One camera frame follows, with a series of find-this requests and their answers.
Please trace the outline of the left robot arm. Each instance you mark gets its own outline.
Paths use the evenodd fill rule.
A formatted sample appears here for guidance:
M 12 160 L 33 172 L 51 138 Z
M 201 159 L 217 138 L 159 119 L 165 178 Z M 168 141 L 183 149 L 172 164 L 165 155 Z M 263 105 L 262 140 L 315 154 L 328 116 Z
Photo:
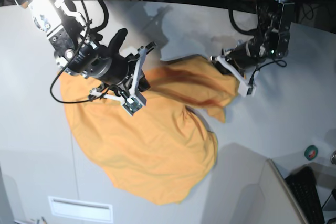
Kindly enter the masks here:
M 251 38 L 233 49 L 223 50 L 220 57 L 240 74 L 258 68 L 267 60 L 283 59 L 288 53 L 296 0 L 255 0 L 257 27 L 251 30 L 243 30 L 237 25 L 232 7 L 236 1 L 228 0 L 230 23 L 237 32 Z

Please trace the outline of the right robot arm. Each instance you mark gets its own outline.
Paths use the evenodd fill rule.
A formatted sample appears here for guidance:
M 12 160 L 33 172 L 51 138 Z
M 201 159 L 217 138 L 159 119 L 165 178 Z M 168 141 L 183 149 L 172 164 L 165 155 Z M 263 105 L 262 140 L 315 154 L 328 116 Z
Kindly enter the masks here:
M 103 11 L 103 22 L 92 28 L 88 10 L 77 11 L 72 0 L 14 0 L 28 8 L 38 30 L 45 33 L 54 49 L 59 69 L 71 76 L 93 78 L 102 82 L 102 89 L 118 95 L 146 91 L 150 84 L 142 71 L 144 57 L 155 43 L 141 47 L 137 54 L 124 57 L 119 50 L 128 30 L 119 29 L 108 45 L 101 44 L 100 32 L 106 28 L 109 13 L 104 0 L 97 0 Z

